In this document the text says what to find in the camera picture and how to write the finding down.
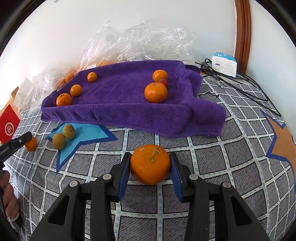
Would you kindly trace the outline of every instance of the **purple towel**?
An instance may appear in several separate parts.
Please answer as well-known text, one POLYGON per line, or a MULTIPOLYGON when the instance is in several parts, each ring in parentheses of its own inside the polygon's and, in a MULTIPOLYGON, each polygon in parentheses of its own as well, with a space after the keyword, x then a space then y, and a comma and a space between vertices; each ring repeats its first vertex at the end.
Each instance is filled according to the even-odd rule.
POLYGON ((43 100, 41 119, 129 127, 170 138, 218 136, 226 112, 221 105, 196 98, 201 82, 200 70, 180 61, 126 62, 84 70, 43 100), (144 89, 158 69, 169 75, 168 97, 163 104, 152 104, 144 89), (98 75, 94 83, 87 81, 90 72, 98 75), (82 94, 72 98, 72 105, 56 107, 56 98, 76 84, 82 94))

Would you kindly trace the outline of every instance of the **barcode label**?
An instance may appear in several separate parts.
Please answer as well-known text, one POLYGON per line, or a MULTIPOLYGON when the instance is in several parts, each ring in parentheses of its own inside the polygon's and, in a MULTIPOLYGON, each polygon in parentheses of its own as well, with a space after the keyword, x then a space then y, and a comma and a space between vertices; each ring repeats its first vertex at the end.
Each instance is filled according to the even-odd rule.
POLYGON ((130 61, 142 61, 143 59, 136 57, 136 56, 132 56, 129 60, 130 61))
POLYGON ((86 69, 92 69, 92 68, 96 68, 96 64, 90 65, 86 69))

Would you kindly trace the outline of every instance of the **orange star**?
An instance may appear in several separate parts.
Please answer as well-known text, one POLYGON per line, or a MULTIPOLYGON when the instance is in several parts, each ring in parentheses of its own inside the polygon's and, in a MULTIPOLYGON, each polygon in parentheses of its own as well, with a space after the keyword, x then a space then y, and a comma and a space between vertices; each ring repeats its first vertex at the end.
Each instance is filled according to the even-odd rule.
POLYGON ((274 132, 274 138, 266 153, 266 157, 287 161, 292 167, 294 176, 296 170, 296 145, 286 124, 280 125, 269 115, 262 112, 274 132))

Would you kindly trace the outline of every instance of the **small yellow fruit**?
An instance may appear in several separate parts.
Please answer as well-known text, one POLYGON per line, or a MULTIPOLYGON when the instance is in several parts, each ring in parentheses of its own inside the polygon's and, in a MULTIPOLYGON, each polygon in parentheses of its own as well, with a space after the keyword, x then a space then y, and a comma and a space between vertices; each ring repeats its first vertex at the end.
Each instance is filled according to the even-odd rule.
POLYGON ((93 82, 96 81, 97 77, 98 76, 97 76, 97 74, 95 72, 91 72, 91 73, 88 74, 87 80, 88 80, 88 82, 93 83, 93 82))
POLYGON ((37 145, 38 144, 36 138, 32 137, 32 139, 25 144, 25 147, 27 151, 35 151, 37 145))
POLYGON ((61 150, 66 145, 66 138, 61 133, 56 133, 52 138, 52 146, 58 150, 61 150))
POLYGON ((75 136, 75 128, 74 126, 67 124, 63 128, 63 135, 68 139, 73 139, 75 136))
POLYGON ((70 89, 70 94, 73 97, 78 97, 81 95, 82 88, 80 85, 73 85, 72 88, 70 89))

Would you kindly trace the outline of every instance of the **white wall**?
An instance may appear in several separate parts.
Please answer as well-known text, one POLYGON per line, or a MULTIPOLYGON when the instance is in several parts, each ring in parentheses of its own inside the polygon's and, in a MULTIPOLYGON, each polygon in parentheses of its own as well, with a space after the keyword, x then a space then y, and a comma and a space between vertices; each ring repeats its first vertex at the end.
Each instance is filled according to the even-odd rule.
POLYGON ((61 64, 76 65, 87 40, 118 13, 191 29, 197 34, 196 61, 217 51, 234 54, 234 0, 47 0, 21 25, 0 57, 0 105, 25 77, 61 64))
POLYGON ((296 138, 296 48, 272 15, 255 0, 250 5, 252 41, 247 74, 260 84, 296 138))

